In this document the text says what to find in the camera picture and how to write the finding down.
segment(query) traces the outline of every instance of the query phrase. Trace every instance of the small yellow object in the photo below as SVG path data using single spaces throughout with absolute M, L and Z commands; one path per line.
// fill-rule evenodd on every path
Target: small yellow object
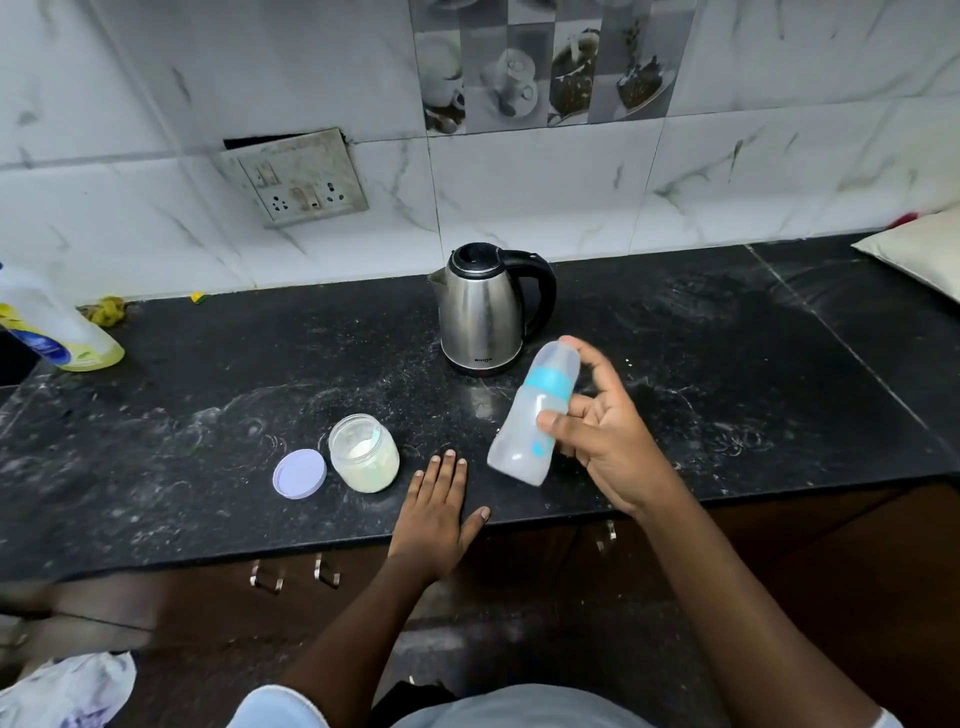
M 94 305 L 80 309 L 88 321 L 100 328 L 111 328 L 127 318 L 127 303 L 118 296 L 105 296 Z

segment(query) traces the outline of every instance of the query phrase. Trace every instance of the open jar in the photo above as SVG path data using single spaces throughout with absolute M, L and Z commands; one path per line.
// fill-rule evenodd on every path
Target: open jar
M 370 415 L 345 417 L 330 430 L 330 462 L 344 482 L 359 493 L 390 485 L 400 468 L 390 430 Z

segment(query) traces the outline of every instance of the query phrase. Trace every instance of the baby bottle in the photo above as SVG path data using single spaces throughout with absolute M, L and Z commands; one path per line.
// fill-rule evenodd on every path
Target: baby bottle
M 566 414 L 573 384 L 580 374 L 580 355 L 562 341 L 545 345 L 516 390 L 507 421 L 496 433 L 487 465 L 530 485 L 541 485 L 550 469 L 554 439 L 537 429 L 542 409 Z

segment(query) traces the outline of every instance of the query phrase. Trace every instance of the person's left arm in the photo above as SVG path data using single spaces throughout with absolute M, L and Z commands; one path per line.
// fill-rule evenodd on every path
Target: person's left arm
M 467 461 L 448 450 L 417 471 L 390 542 L 387 560 L 370 586 L 280 677 L 308 698 L 330 728 L 363 725 L 394 642 L 423 591 L 447 576 L 480 532 L 490 509 L 460 525 Z

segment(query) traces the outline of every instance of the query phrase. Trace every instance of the forearm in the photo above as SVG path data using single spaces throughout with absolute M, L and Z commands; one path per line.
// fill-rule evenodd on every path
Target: forearm
M 637 520 L 749 728 L 869 728 L 873 700 L 787 618 L 679 478 Z
M 280 684 L 309 698 L 331 728 L 363 725 L 394 642 L 426 586 L 410 564 L 388 558 Z

